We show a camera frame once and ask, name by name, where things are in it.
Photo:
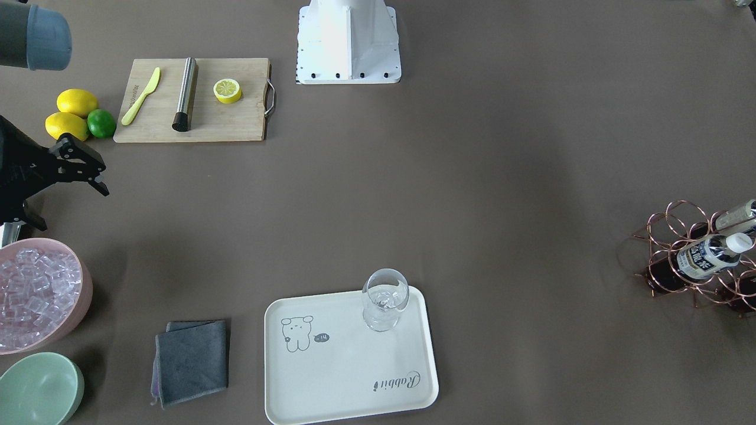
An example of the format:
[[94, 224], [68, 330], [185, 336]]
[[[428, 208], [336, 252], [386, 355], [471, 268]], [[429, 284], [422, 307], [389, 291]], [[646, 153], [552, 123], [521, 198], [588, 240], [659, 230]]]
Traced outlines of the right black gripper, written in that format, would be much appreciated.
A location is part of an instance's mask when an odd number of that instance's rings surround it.
[[40, 231], [48, 226], [28, 205], [33, 195], [60, 182], [84, 181], [103, 196], [106, 164], [95, 149], [70, 133], [45, 148], [1, 118], [1, 222], [23, 221]]

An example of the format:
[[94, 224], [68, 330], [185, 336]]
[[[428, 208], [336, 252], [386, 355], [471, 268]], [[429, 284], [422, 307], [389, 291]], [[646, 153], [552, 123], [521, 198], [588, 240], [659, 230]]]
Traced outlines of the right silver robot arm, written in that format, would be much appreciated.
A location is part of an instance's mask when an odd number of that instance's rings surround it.
[[[67, 20], [57, 11], [21, 1], [3, 1], [2, 65], [30, 70], [64, 70], [72, 56]], [[62, 182], [84, 181], [108, 195], [106, 164], [95, 149], [64, 132], [46, 148], [1, 119], [2, 225], [23, 224], [45, 231], [46, 221], [28, 204], [30, 197]]]

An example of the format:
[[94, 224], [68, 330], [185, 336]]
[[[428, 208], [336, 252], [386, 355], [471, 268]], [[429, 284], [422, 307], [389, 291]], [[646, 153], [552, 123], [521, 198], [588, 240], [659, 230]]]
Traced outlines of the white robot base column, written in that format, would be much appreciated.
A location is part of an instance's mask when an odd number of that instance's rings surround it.
[[298, 84], [402, 79], [397, 14], [383, 1], [311, 1], [299, 9], [298, 29]]

